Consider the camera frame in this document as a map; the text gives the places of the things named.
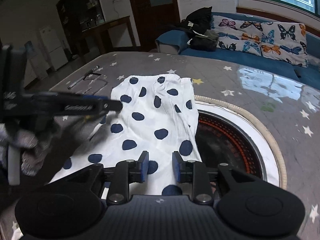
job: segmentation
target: wooden table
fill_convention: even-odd
[[[119,26],[121,24],[127,25],[133,49],[136,49],[137,45],[133,36],[133,31],[130,23],[130,16],[122,17],[84,30],[79,36],[76,37],[76,47],[78,49],[79,56],[83,64],[86,64],[86,61],[84,58],[84,54],[81,50],[80,40],[83,40],[84,38],[89,36],[93,36],[98,45],[100,54],[106,54],[108,52],[111,52],[113,49],[112,42],[108,34],[108,29],[113,28],[115,26]]]

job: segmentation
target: white refrigerator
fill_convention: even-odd
[[[39,32],[42,43],[50,59],[49,64],[51,65],[51,67],[53,67],[54,70],[57,70],[58,68],[68,63],[66,54],[63,51],[63,47],[60,43],[56,31],[50,26],[47,26],[41,29]]]

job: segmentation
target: butterfly print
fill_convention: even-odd
[[[236,50],[236,43],[231,43],[230,46],[228,47],[224,45],[224,43],[222,41],[219,41],[219,47],[222,49],[228,49],[228,50]]]
[[[295,25],[292,25],[289,30],[286,30],[281,24],[278,24],[278,28],[280,31],[281,40],[284,40],[286,37],[290,36],[293,41],[296,41],[296,35],[294,34],[296,31]]]
[[[288,58],[286,58],[287,62],[290,63],[291,65],[293,66],[299,66],[299,67],[302,67],[302,63],[299,63],[299,64],[293,64]]]
[[[287,46],[284,46],[284,45],[281,45],[280,48],[285,50],[288,53],[292,53],[295,55],[299,55],[299,52],[302,50],[301,47],[288,48]]]
[[[259,38],[259,36],[257,36],[257,35],[249,36],[249,35],[246,34],[246,33],[243,33],[243,34],[242,34],[241,40],[253,41],[253,42],[258,43],[258,44],[260,43],[260,38]]]
[[[231,35],[231,34],[228,34],[228,33],[219,33],[219,37],[229,37],[233,40],[239,40],[239,38],[237,36],[234,36],[234,35]]]
[[[257,43],[245,41],[243,45],[243,52],[247,52],[250,48],[254,48],[261,55],[261,51]]]
[[[236,28],[236,22],[235,21],[229,21],[227,19],[222,19],[222,21],[219,23],[220,27],[229,27],[231,29],[237,30]]]
[[[306,45],[304,42],[302,42],[302,41],[300,42],[300,44],[301,44],[301,46],[302,46],[302,48],[303,48],[303,53],[306,54],[306,55],[308,55],[308,54],[307,54],[307,45]]]
[[[273,44],[275,42],[275,40],[273,39],[274,37],[275,37],[275,30],[269,31],[267,36],[264,33],[262,33],[261,42]]]
[[[261,45],[261,48],[263,49],[264,52],[266,53],[276,53],[278,55],[281,54],[281,51],[280,51],[280,47],[277,46],[277,45],[273,45],[272,47],[269,47],[268,45]]]
[[[240,29],[245,29],[249,26],[253,25],[254,27],[256,27],[259,31],[262,31],[262,26],[261,23],[258,22],[251,22],[251,21],[245,21],[241,26]]]
[[[306,26],[304,24],[299,23],[302,36],[306,36]]]

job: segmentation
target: washing machine door opening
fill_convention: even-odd
[[[237,125],[217,114],[198,110],[196,145],[207,167],[228,163],[267,181],[258,147]]]

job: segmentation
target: blue sofa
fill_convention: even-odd
[[[241,21],[272,22],[270,19],[256,16],[249,17],[239,13],[213,12],[212,15],[219,15]],[[217,48],[215,52],[207,52],[190,49],[187,45],[188,36],[183,31],[178,30],[172,30],[162,34],[157,38],[156,44],[159,52],[172,54],[173,51],[176,51],[177,54],[185,56],[213,58],[234,62],[269,71],[320,90],[320,38],[311,33],[307,33],[306,35],[307,53],[309,55],[308,68],[292,66],[290,63],[284,61],[269,59],[240,51]]]

